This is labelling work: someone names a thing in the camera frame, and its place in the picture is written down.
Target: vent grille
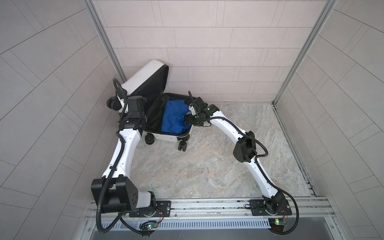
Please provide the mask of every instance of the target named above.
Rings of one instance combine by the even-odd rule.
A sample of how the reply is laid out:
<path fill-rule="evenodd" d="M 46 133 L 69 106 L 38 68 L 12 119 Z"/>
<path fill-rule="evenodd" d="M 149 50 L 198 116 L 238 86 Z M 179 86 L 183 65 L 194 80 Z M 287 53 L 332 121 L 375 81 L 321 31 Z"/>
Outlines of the vent grille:
<path fill-rule="evenodd" d="M 106 228 L 112 221 L 102 221 L 102 225 Z M 127 223 L 138 229 L 139 222 L 136 220 L 128 220 Z M 252 229 L 252 228 L 271 228 L 268 219 L 249 219 L 249 218 L 233 218 L 233 219 L 167 219 L 163 220 L 156 230 L 190 230 L 190 229 Z M 128 230 L 121 222 L 117 222 L 111 229 L 112 231 Z"/>

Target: suitcase lid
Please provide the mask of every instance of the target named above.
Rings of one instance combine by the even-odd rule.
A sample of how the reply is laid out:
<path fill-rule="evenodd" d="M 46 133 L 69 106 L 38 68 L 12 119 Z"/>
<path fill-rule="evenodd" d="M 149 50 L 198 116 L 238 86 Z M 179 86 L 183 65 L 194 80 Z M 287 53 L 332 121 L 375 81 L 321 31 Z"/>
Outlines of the suitcase lid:
<path fill-rule="evenodd" d="M 147 98 L 144 111 L 164 92 L 169 67 L 158 60 L 151 60 L 121 86 L 129 96 Z"/>

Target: black joint housing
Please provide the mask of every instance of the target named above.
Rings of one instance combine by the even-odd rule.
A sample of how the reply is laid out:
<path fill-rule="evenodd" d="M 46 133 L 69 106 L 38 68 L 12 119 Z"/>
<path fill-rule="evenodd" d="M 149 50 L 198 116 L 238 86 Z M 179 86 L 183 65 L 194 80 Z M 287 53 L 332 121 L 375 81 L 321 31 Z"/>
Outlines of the black joint housing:
<path fill-rule="evenodd" d="M 245 134 L 255 138 L 255 134 L 251 131 Z M 256 156 L 256 154 L 256 142 L 246 137 L 240 138 L 233 150 L 233 155 L 239 162 L 251 162 L 251 159 Z"/>

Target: wire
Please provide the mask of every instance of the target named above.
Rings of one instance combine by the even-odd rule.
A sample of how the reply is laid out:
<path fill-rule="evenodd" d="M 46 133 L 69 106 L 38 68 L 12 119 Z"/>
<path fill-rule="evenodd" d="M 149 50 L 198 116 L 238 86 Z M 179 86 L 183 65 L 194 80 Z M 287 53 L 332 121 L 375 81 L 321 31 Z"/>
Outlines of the wire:
<path fill-rule="evenodd" d="M 224 118 L 224 117 L 212 117 L 212 118 L 207 118 L 207 119 L 205 119 L 204 121 L 201 120 L 201 118 L 200 118 L 200 116 L 199 116 L 199 114 L 198 114 L 198 112 L 197 112 L 196 102 L 195 102 L 194 98 L 192 97 L 192 93 L 191 93 L 190 91 L 188 91 L 188 93 L 189 93 L 189 96 L 190 96 L 190 98 L 191 98 L 191 100 L 192 100 L 192 105 L 193 105 L 193 108 L 195 109 L 195 113 L 196 113 L 196 115 L 197 115 L 197 117 L 199 118 L 200 121 L 204 122 L 204 121 L 209 121 L 209 120 L 212 120 L 212 119 L 222 119 L 222 120 L 224 120 L 224 121 L 227 121 L 229 124 L 231 124 L 231 125 L 236 129 L 236 131 L 237 131 L 238 133 L 240 133 L 240 134 L 241 134 L 242 136 L 244 136 L 245 138 L 248 138 L 248 139 L 251 139 L 252 141 L 255 141 L 255 142 L 256 142 L 256 143 L 263 149 L 264 154 L 259 154 L 259 155 L 256 155 L 256 156 L 255 156 L 255 163 L 256 163 L 257 167 L 259 168 L 260 172 L 263 174 L 263 177 L 265 178 L 265 180 L 266 180 L 267 183 L 269 183 L 272 187 L 274 187 L 274 188 L 277 189 L 278 191 L 281 191 L 282 193 L 285 193 L 286 195 L 288 195 L 288 197 L 289 197 L 290 199 L 292 199 L 293 204 L 295 205 L 295 209 L 296 209 L 296 220 L 295 220 L 295 223 L 293 224 L 293 226 L 291 227 L 290 230 L 288 230 L 288 231 L 286 231 L 286 232 L 276 232 L 276 231 L 274 231 L 273 229 L 272 229 L 272 230 L 270 229 L 270 231 L 273 232 L 273 233 L 276 233 L 276 234 L 280 234 L 280 235 L 286 235 L 286 234 L 288 234 L 288 233 L 291 233 L 291 232 L 296 228 L 296 226 L 297 226 L 297 224 L 298 224 L 298 222 L 299 222 L 299 208 L 298 208 L 298 206 L 297 206 L 297 203 L 296 203 L 295 199 L 292 197 L 292 195 L 289 194 L 287 191 L 285 191 L 285 190 L 283 190 L 283 189 L 277 187 L 276 185 L 274 185 L 274 184 L 271 182 L 271 180 L 269 180 L 269 178 L 266 176 L 266 174 L 265 174 L 265 172 L 263 171 L 263 169 L 261 168 L 261 166 L 260 166 L 260 164 L 259 164 L 257 158 L 258 158 L 258 157 L 266 157 L 266 156 L 268 156 L 268 150 L 266 149 L 266 147 L 265 147 L 261 142 L 259 142 L 257 139 L 255 139 L 255 138 L 253 138 L 253 137 L 251 137 L 251 136 L 248 136 L 248 135 L 244 134 L 242 131 L 240 131 L 240 129 L 239 129 L 233 122 L 231 122 L 231 121 L 230 121 L 229 119 L 227 119 L 227 118 Z"/>

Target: cable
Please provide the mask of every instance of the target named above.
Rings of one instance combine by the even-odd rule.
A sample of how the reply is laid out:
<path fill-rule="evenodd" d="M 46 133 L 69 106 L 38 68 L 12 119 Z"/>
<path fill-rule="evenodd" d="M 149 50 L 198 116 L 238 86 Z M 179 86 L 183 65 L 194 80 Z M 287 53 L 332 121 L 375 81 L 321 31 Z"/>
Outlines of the cable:
<path fill-rule="evenodd" d="M 113 228 L 113 226 L 116 224 L 116 222 L 119 219 L 121 219 L 121 217 L 123 215 L 125 215 L 123 212 L 119 213 L 118 216 L 112 221 L 112 223 L 108 227 L 106 227 L 106 228 L 103 228 L 103 225 L 101 224 L 101 210 L 102 210 L 103 203 L 104 203 L 105 193 L 109 189 L 109 184 L 111 182 L 113 173 L 116 170 L 116 167 L 117 167 L 117 165 L 118 165 L 118 163 L 120 161 L 120 158 L 122 156 L 122 153 L 124 152 L 124 147 L 125 147 L 124 138 L 119 134 L 119 132 L 116 132 L 116 135 L 119 137 L 119 139 L 121 141 L 120 152 L 119 152 L 119 155 L 117 156 L 117 158 L 115 160 L 115 163 L 111 167 L 111 171 L 109 172 L 107 179 L 105 180 L 105 182 L 104 182 L 104 184 L 103 184 L 103 186 L 101 188 L 99 200 L 98 200 L 98 203 L 97 203 L 97 209 L 96 209 L 96 227 L 97 227 L 97 230 L 99 230 L 100 233 L 106 233 L 109 230 L 111 230 Z"/>
<path fill-rule="evenodd" d="M 196 102 L 195 102 L 195 100 L 194 100 L 193 97 L 192 97 L 192 93 L 191 93 L 190 91 L 188 91 L 188 93 L 189 93 L 189 96 L 190 96 L 190 98 L 191 98 L 191 100 L 192 100 L 192 105 L 193 105 L 193 108 L 195 109 L 195 113 L 196 113 L 196 115 L 197 115 L 197 117 L 199 118 L 200 121 L 204 122 L 204 121 L 209 121 L 209 120 L 212 120 L 212 119 L 222 119 L 222 120 L 225 120 L 225 121 L 227 121 L 229 124 L 231 124 L 231 125 L 236 129 L 236 131 L 237 131 L 238 133 L 240 133 L 240 134 L 241 134 L 242 136 L 244 136 L 245 138 L 248 138 L 248 139 L 251 139 L 251 140 L 255 141 L 255 142 L 256 142 L 256 143 L 257 143 L 257 144 L 264 150 L 264 154 L 259 154 L 259 155 L 256 155 L 256 156 L 255 156 L 255 163 L 256 163 L 257 167 L 259 168 L 260 172 L 263 174 L 263 177 L 265 178 L 265 180 L 266 180 L 266 182 L 267 182 L 268 184 L 270 184 L 272 187 L 276 188 L 278 191 L 281 191 L 282 193 L 285 193 L 286 195 L 288 195 L 288 197 L 289 197 L 290 199 L 292 199 L 293 204 L 295 205 L 295 209 L 296 209 L 296 220 L 295 220 L 295 223 L 293 224 L 293 226 L 291 227 L 290 230 L 285 231 L 285 232 L 276 232 L 276 231 L 274 231 L 273 229 L 270 229 L 270 231 L 273 232 L 273 233 L 276 233 L 276 234 L 280 234 L 280 235 L 286 235 L 286 234 L 288 234 L 288 233 L 291 233 L 291 232 L 296 228 L 296 226 L 297 226 L 297 224 L 298 224 L 298 222 L 299 222 L 299 208 L 298 208 L 298 206 L 297 206 L 297 203 L 296 203 L 295 199 L 292 197 L 292 195 L 289 194 L 287 191 L 285 191 L 285 190 L 283 190 L 283 189 L 277 187 L 276 185 L 274 185 L 274 184 L 271 182 L 271 180 L 269 180 L 269 178 L 266 176 L 266 174 L 265 174 L 265 172 L 263 171 L 263 169 L 261 168 L 261 166 L 260 166 L 260 164 L 259 164 L 257 158 L 258 158 L 258 157 L 266 157 L 266 156 L 268 156 L 268 150 L 266 149 L 266 147 L 265 147 L 261 142 L 259 142 L 257 139 L 255 139 L 255 138 L 253 138 L 253 137 L 251 137 L 251 136 L 248 136 L 248 135 L 244 134 L 242 131 L 240 131 L 240 129 L 239 129 L 233 122 L 231 122 L 231 121 L 230 121 L 229 119 L 227 119 L 227 118 L 224 118 L 224 117 L 212 117 L 212 118 L 207 118 L 207 119 L 205 119 L 204 121 L 201 120 L 201 118 L 200 118 L 200 116 L 199 116 L 199 114 L 198 114 L 198 112 L 197 112 Z"/>
<path fill-rule="evenodd" d="M 124 107 L 122 108 L 122 111 L 120 114 L 120 120 L 119 120 L 119 122 L 121 122 L 122 116 L 124 115 L 125 109 L 127 108 L 127 94 L 124 92 L 123 87 L 121 86 L 120 82 L 117 79 L 114 78 L 112 81 L 113 81 L 113 85 L 115 86 L 115 89 L 117 91 L 117 94 L 122 96 L 124 99 Z"/>

